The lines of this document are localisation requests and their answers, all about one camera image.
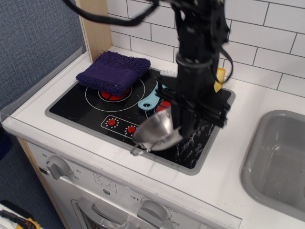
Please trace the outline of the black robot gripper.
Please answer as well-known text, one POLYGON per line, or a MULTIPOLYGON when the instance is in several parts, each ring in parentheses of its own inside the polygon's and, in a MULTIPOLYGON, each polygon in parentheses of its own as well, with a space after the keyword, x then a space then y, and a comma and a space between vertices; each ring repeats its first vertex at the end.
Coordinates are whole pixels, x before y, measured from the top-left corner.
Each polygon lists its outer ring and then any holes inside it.
POLYGON ((224 127, 230 105, 214 90, 218 63, 178 64, 176 77, 160 75, 158 83, 166 89, 157 94, 172 103, 175 127, 181 126, 181 135, 188 138, 200 120, 224 127))

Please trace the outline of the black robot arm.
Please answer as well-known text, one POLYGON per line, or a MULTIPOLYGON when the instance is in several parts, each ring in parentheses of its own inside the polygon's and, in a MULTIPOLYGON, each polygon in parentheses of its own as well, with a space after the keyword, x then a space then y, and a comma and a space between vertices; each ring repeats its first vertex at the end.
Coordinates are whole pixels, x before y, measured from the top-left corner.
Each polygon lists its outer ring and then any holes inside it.
POLYGON ((188 138, 201 120, 223 127, 229 104, 217 94, 214 84, 219 54, 229 57, 222 45, 228 41, 229 28, 223 0, 171 0, 175 12, 179 51, 175 78, 160 74, 165 85, 157 95, 171 103, 173 127, 188 138))

